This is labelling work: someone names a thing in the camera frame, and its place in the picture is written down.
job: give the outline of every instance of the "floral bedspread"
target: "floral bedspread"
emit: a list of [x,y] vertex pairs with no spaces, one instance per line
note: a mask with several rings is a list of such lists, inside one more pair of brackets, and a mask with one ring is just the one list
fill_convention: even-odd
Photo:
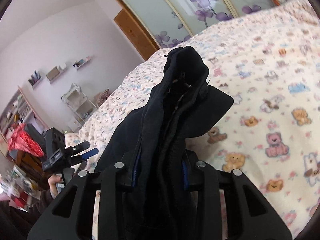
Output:
[[[296,236],[320,197],[320,23],[307,0],[213,25],[190,45],[210,73],[208,81],[234,105],[207,134],[187,147],[217,169],[240,168]],[[96,162],[118,124],[146,104],[163,77],[171,49],[161,49],[123,81],[67,146],[87,140]]]

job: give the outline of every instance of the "black plastic mount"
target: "black plastic mount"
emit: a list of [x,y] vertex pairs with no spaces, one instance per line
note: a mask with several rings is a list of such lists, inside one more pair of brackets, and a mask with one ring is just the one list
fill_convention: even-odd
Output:
[[[196,240],[222,239],[219,189],[225,195],[229,240],[292,240],[282,219],[240,170],[217,171],[188,150],[183,162],[185,190],[198,191]],[[132,173],[127,167],[119,162],[103,172],[78,172],[36,222],[28,239],[92,239],[94,202],[100,190],[98,239],[124,240],[122,193],[132,189],[124,185],[124,178]],[[58,230],[52,225],[59,225]]]

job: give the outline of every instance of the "red bag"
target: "red bag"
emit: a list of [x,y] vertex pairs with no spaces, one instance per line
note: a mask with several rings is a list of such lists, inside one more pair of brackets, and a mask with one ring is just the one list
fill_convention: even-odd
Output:
[[19,125],[8,140],[8,149],[28,152],[36,157],[44,156],[44,152],[37,142],[24,130],[25,124]]

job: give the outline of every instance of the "floating shelf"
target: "floating shelf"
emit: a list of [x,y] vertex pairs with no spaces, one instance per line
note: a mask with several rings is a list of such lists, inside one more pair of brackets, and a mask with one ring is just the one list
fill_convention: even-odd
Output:
[[56,75],[52,80],[50,80],[50,84],[52,84],[53,82],[55,82],[55,80],[58,79],[58,78],[59,78],[63,73],[65,73],[67,70],[68,70],[68,67],[65,67],[64,69],[62,69],[58,75]]
[[79,65],[79,66],[74,66],[74,68],[78,71],[79,68],[81,68],[83,65],[85,65],[85,64],[86,64],[87,62],[89,62],[90,60],[91,60],[91,58],[88,59],[86,62],[82,63],[82,64]]
[[41,77],[41,78],[32,86],[32,88],[35,89],[35,88],[41,83],[42,80],[43,80],[43,77]]

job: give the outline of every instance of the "black jacket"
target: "black jacket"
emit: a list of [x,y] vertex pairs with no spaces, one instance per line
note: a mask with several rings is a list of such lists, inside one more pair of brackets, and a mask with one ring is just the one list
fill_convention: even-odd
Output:
[[128,239],[191,239],[196,208],[183,191],[185,138],[210,130],[233,99],[208,86],[207,66],[190,46],[169,52],[164,77],[144,107],[135,109],[112,135],[95,171],[138,151],[140,176],[124,195]]

